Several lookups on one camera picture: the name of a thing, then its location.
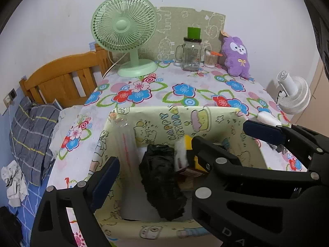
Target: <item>glass mug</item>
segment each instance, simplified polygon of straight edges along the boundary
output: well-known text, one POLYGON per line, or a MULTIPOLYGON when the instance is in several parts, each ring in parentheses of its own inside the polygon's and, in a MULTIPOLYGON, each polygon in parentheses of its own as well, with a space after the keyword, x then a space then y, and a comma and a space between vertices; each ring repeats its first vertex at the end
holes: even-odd
POLYGON ((185 71, 198 71, 201 62, 201 39, 184 37, 184 43, 177 46, 175 62, 185 71))

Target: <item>floral tablecloth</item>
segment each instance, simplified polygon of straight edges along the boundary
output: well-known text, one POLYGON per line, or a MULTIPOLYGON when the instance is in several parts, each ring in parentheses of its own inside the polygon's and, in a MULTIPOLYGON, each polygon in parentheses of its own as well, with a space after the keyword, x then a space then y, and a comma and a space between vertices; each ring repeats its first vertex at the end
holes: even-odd
MULTIPOLYGON (((48 186, 70 188, 92 174, 89 167, 92 160, 97 160, 96 157, 105 151, 103 127, 114 108, 159 105, 236 107, 249 119, 255 119, 260 111, 267 111, 277 117, 282 125, 290 125, 283 111, 254 78, 231 77, 220 65, 186 72, 172 62, 158 62, 158 69, 154 73, 138 78, 120 77, 113 69, 90 95, 72 127, 68 127, 48 186)), ((154 135, 147 129, 147 124, 140 125, 136 139, 152 141, 154 135)), ((198 128, 202 130, 203 126, 200 124, 198 128)), ((269 169, 305 170, 291 153, 277 153, 267 143, 260 140, 256 142, 269 169)), ((74 214, 69 214, 69 218, 77 243, 84 246, 74 214)))

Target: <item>plastic bag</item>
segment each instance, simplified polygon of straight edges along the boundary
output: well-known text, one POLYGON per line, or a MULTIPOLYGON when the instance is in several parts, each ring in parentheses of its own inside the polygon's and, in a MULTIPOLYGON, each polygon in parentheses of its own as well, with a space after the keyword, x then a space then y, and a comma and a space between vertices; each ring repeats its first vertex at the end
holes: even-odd
POLYGON ((174 149, 165 145, 148 145, 139 171, 147 200, 160 217, 168 221, 181 217, 187 198, 175 179, 174 149))

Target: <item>fan base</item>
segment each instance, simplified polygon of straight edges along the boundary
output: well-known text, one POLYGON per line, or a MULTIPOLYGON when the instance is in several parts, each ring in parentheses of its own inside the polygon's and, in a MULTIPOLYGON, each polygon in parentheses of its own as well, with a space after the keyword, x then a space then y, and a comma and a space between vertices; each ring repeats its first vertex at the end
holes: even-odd
POLYGON ((122 64, 118 70, 118 75, 121 77, 139 77, 150 74, 156 71, 158 64, 149 59, 139 59, 139 65, 132 66, 128 61, 122 64))

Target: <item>fan stand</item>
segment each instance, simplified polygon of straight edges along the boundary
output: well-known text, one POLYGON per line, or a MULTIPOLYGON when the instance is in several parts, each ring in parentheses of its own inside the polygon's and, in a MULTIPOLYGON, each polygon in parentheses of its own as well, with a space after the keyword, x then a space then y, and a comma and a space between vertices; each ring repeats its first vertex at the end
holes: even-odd
POLYGON ((121 77, 139 77, 150 74, 158 68, 158 64, 149 59, 138 59, 137 49, 131 50, 130 61, 122 64, 118 70, 121 77))

